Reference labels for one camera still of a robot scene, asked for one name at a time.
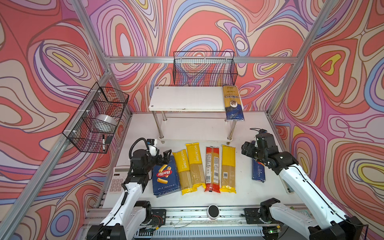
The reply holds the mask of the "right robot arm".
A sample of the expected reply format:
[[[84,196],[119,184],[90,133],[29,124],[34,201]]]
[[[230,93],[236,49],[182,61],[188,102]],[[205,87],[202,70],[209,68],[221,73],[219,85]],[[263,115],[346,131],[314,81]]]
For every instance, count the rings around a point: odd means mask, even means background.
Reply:
[[[358,240],[362,233],[367,232],[368,225],[355,216],[349,217],[333,204],[291,153],[279,151],[272,134],[259,130],[255,138],[255,141],[242,145],[242,155],[264,164],[281,177],[312,213],[312,217],[307,218],[280,200],[271,198],[261,202],[255,215],[261,222],[282,222],[308,240]]]

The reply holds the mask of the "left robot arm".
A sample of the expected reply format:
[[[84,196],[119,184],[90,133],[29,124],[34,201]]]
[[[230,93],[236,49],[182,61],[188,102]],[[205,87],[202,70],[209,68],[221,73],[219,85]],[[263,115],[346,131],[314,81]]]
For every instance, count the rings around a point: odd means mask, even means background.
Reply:
[[[154,232],[165,224],[165,214],[154,214],[149,201],[140,201],[155,166],[170,162],[171,150],[160,154],[155,139],[137,139],[129,150],[130,169],[123,192],[102,222],[92,225],[87,240],[131,240],[140,226]]]

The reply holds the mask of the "blue Barilla rigatoni box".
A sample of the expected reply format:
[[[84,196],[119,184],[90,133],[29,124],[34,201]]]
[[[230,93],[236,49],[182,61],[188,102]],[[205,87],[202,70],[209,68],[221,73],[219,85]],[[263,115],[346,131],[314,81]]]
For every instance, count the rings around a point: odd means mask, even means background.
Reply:
[[[156,197],[181,191],[179,173],[175,158],[170,157],[167,165],[156,165],[153,169],[153,193]]]

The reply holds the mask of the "blue clear spaghetti bag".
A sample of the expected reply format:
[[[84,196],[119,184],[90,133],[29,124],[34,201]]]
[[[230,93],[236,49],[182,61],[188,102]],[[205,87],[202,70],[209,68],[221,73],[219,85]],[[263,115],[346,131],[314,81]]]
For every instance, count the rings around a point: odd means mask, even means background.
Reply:
[[[223,96],[227,121],[244,121],[243,104],[236,86],[223,86]]]

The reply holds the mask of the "blue Barilla spaghetti box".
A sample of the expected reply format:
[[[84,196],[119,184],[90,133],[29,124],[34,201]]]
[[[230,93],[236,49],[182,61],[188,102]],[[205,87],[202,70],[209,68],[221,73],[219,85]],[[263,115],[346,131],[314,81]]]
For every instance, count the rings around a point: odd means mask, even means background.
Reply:
[[[256,158],[252,159],[252,180],[261,183],[266,181],[265,165]]]

